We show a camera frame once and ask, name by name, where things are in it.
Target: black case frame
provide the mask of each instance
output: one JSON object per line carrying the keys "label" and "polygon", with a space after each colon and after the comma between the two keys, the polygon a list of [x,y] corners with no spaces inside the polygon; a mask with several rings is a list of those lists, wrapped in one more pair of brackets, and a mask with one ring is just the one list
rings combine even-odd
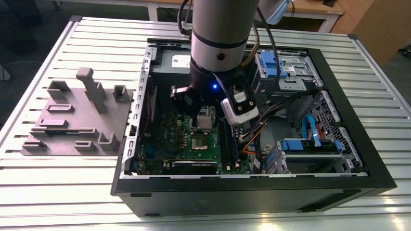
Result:
{"label": "black case frame", "polygon": [[[171,50],[187,50],[179,45],[187,44],[186,41],[155,42],[159,43],[154,47],[165,48],[173,43]],[[302,47],[279,49],[309,53],[369,176],[120,179],[120,153],[111,194],[120,196],[138,216],[325,211],[361,196],[377,195],[397,187],[322,51]]]}

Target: label sticker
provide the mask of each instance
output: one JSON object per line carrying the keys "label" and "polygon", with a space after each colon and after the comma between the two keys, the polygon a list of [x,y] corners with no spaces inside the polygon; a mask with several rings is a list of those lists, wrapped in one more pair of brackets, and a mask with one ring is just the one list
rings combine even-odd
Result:
{"label": "label sticker", "polygon": [[182,68],[190,68],[190,60],[191,56],[190,55],[174,55],[173,56],[173,67],[182,67]]}
{"label": "label sticker", "polygon": [[257,159],[257,158],[255,158],[254,164],[255,164],[255,166],[257,166],[257,167],[258,167],[258,169],[259,169],[259,167],[262,166],[262,163],[258,161],[258,159]]}
{"label": "label sticker", "polygon": [[291,71],[291,72],[295,72],[295,69],[293,66],[286,66],[285,67],[285,71]]}
{"label": "label sticker", "polygon": [[235,100],[238,101],[238,103],[246,101],[247,97],[246,97],[246,93],[242,91],[239,94],[234,95]]}

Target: motherboard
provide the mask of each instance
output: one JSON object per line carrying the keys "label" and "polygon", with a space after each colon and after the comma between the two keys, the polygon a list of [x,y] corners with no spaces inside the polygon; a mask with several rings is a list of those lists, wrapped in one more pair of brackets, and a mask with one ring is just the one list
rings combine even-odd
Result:
{"label": "motherboard", "polygon": [[215,121],[214,107],[205,107],[195,119],[179,113],[161,116],[158,128],[153,128],[159,131],[157,138],[143,140],[145,174],[250,174],[250,160],[239,159],[235,144],[245,133],[243,126],[230,126],[227,139],[227,130],[225,135],[221,131],[225,123]]}

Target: wooden table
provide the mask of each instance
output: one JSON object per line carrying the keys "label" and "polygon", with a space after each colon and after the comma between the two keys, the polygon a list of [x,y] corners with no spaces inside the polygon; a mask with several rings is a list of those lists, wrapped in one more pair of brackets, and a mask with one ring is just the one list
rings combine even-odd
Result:
{"label": "wooden table", "polygon": [[[183,0],[60,0],[71,2],[126,5],[126,6],[145,6],[149,9],[150,21],[159,21],[158,8],[181,8]],[[297,18],[322,19],[323,24],[318,32],[329,33],[334,27],[339,16],[345,14],[345,10],[338,3],[334,7],[323,5],[322,0],[294,0]],[[286,17],[291,17],[293,6],[290,4]]]}
{"label": "wooden table", "polygon": [[[183,0],[146,0],[150,20],[158,21],[158,8],[179,8]],[[345,14],[345,10],[335,3],[334,7],[323,5],[322,0],[294,0],[297,18],[323,19],[323,24],[318,32],[329,33],[334,27],[339,16]],[[285,17],[291,17],[293,4],[290,3]]]}

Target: gray slot holder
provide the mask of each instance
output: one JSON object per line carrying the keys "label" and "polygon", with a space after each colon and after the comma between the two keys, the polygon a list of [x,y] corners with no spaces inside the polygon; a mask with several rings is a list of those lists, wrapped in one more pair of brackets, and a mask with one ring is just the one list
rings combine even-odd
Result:
{"label": "gray slot holder", "polygon": [[47,128],[67,128],[68,121],[66,119],[42,119],[39,126]]}
{"label": "gray slot holder", "polygon": [[107,107],[104,104],[106,92],[100,83],[96,83],[92,79],[94,70],[88,67],[80,67],[78,69],[76,78],[84,84],[87,90],[87,97],[92,101],[99,114],[107,112]]}
{"label": "gray slot holder", "polygon": [[80,135],[83,137],[99,137],[99,131],[96,128],[80,128],[80,131],[79,131]]}
{"label": "gray slot holder", "polygon": [[47,107],[47,111],[51,113],[71,113],[75,108],[71,104],[52,104]]}
{"label": "gray slot holder", "polygon": [[22,146],[27,151],[43,151],[47,145],[42,141],[26,141]]}
{"label": "gray slot holder", "polygon": [[30,131],[30,134],[35,137],[35,138],[44,138],[44,137],[50,137],[47,131],[44,128],[32,128],[32,130]]}
{"label": "gray slot holder", "polygon": [[54,100],[67,100],[64,91],[71,91],[66,81],[52,81],[47,87],[47,92]]}
{"label": "gray slot holder", "polygon": [[125,85],[115,85],[114,87],[114,97],[116,103],[130,102],[129,92]]}
{"label": "gray slot holder", "polygon": [[95,151],[98,148],[92,141],[75,141],[75,149],[79,152],[90,152]]}
{"label": "gray slot holder", "polygon": [[111,133],[110,139],[100,133],[98,144],[104,151],[118,151],[120,148],[120,142],[114,133]]}

